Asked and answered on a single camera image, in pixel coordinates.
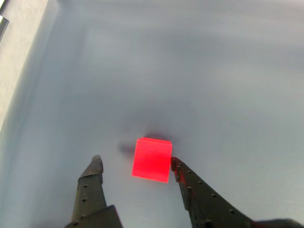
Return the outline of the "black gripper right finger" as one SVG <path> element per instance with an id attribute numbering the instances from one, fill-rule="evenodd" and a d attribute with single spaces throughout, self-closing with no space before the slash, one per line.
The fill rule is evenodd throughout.
<path id="1" fill-rule="evenodd" d="M 292 219 L 254 221 L 241 213 L 184 162 L 171 158 L 171 170 L 179 184 L 183 204 L 194 228 L 302 228 Z"/>

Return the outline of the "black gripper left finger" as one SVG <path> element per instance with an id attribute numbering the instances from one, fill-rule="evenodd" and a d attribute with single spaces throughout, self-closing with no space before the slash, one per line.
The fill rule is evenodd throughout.
<path id="1" fill-rule="evenodd" d="M 121 228 L 114 205 L 107 206 L 102 188 L 103 162 L 95 155 L 77 181 L 71 222 L 67 228 Z"/>

